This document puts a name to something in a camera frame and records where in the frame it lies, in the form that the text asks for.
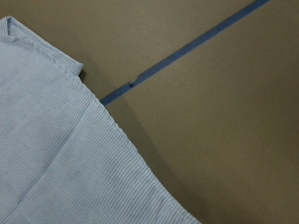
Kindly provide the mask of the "light blue striped shirt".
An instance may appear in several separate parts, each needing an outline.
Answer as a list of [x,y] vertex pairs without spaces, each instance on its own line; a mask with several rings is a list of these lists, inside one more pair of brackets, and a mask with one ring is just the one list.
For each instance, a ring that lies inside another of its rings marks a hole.
[[82,67],[1,19],[1,223],[197,223],[81,82]]

